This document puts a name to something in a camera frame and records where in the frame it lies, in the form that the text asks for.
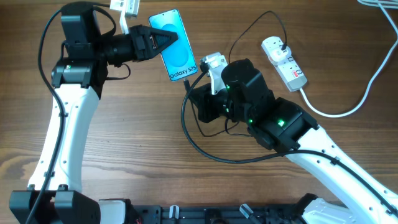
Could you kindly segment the blue screen Galaxy smartphone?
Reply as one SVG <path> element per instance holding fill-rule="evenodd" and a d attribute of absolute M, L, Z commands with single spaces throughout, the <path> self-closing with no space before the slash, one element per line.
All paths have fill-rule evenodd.
<path fill-rule="evenodd" d="M 170 81 L 176 82 L 195 74 L 198 67 L 179 10 L 171 9 L 150 16 L 149 24 L 178 35 L 178 39 L 161 53 Z"/>

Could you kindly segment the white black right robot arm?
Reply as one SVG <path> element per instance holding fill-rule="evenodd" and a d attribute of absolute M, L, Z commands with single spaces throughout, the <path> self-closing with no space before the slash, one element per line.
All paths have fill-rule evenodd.
<path fill-rule="evenodd" d="M 185 96 L 209 123 L 220 116 L 244 122 L 259 145 L 287 157 L 317 178 L 361 223 L 397 223 L 397 194 L 347 156 L 299 105 L 276 98 L 249 59 L 226 63 L 202 59 L 211 82 L 192 85 Z"/>

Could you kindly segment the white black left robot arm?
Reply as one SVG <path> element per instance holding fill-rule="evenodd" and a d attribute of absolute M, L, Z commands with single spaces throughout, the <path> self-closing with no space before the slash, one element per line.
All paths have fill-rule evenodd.
<path fill-rule="evenodd" d="M 128 199 L 93 200 L 82 193 L 81 167 L 91 119 L 109 80 L 108 67 L 149 60 L 177 41 L 175 32 L 143 25 L 101 33 L 97 13 L 109 5 L 77 1 L 61 7 L 65 40 L 44 83 L 53 96 L 49 128 L 25 190 L 9 208 L 20 223 L 142 223 Z"/>

